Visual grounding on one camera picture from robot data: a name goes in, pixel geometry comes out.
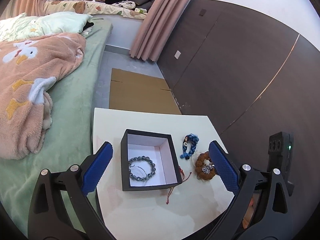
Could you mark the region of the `green bed sheet mattress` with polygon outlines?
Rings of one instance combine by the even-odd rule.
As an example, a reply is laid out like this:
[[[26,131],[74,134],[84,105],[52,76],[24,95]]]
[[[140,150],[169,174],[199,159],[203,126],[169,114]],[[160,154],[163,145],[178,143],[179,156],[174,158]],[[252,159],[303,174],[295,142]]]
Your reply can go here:
[[[112,31],[108,20],[97,18],[93,22],[83,62],[48,91],[53,100],[53,123],[40,152],[21,160],[1,159],[1,204],[24,235],[41,170],[65,171],[92,154],[93,96],[105,43]]]

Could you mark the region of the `white wall switch plate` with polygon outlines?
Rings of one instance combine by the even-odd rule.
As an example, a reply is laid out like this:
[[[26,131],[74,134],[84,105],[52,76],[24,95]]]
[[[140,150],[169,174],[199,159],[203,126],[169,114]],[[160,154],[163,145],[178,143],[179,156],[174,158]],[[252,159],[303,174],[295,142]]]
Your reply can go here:
[[[177,50],[175,55],[174,55],[174,58],[178,60],[180,55],[181,55],[181,52],[179,50]]]

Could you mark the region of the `patterned floral quilt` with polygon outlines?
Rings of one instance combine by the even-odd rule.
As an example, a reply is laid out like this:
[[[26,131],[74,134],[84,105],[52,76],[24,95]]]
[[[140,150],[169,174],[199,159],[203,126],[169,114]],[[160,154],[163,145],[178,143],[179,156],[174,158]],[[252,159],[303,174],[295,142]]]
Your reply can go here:
[[[77,14],[90,14],[90,15],[119,15],[124,18],[134,18],[144,20],[147,12],[141,9],[126,9],[100,2],[91,1],[47,1],[44,4],[45,15],[53,14],[55,12],[71,11]]]

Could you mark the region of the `pink fleece blanket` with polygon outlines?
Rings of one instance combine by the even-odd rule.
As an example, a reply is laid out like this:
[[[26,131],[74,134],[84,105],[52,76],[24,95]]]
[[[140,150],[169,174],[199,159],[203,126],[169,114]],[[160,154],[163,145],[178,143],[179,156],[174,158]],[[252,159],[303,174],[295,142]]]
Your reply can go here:
[[[40,151],[52,124],[47,91],[80,66],[85,48],[75,33],[1,42],[1,158]]]

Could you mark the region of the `pink curtain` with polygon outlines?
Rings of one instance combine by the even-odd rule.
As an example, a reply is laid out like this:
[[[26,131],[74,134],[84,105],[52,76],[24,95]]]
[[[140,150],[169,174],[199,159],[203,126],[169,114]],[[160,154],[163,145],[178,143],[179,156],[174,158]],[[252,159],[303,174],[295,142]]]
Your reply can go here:
[[[132,58],[156,62],[190,0],[155,0],[130,49]]]

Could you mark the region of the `thin silver bangle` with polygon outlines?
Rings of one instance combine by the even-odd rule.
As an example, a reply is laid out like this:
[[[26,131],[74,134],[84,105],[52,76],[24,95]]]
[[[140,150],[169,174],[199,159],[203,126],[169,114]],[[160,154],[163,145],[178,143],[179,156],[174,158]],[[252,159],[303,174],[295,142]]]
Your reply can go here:
[[[130,179],[134,182],[138,182],[140,186],[145,186],[150,179],[146,170],[140,166],[130,165],[129,172]]]

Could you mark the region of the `light green pillow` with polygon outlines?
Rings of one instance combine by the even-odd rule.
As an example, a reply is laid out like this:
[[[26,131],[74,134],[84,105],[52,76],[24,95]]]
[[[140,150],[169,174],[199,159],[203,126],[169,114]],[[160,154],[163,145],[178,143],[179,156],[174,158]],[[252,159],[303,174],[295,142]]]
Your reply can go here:
[[[16,17],[1,20],[1,41],[27,40],[44,35],[59,33],[82,33],[87,22],[92,20],[88,14],[62,11],[46,16],[27,16],[21,13]]]

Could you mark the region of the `flattened cardboard sheet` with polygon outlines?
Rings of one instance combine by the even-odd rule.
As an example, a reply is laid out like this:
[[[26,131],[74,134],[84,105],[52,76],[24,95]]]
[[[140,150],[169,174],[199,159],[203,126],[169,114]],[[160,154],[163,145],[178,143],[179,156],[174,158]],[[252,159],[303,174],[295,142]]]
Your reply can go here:
[[[160,114],[180,114],[181,111],[161,78],[112,69],[109,108]]]

